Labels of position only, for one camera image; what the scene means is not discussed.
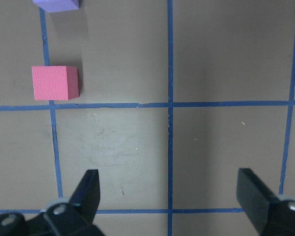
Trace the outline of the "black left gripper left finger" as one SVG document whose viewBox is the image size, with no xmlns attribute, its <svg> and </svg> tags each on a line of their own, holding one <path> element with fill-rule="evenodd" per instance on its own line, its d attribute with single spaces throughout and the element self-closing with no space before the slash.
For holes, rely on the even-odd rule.
<svg viewBox="0 0 295 236">
<path fill-rule="evenodd" d="M 69 204 L 88 222 L 93 223 L 100 203 L 100 183 L 98 170 L 87 170 L 74 193 Z"/>
</svg>

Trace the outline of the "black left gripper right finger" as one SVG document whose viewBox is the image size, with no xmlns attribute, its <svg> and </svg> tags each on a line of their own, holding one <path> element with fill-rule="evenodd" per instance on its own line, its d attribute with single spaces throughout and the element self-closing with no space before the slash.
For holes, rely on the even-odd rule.
<svg viewBox="0 0 295 236">
<path fill-rule="evenodd" d="M 238 170 L 236 198 L 257 233 L 262 234 L 279 198 L 249 168 Z"/>
</svg>

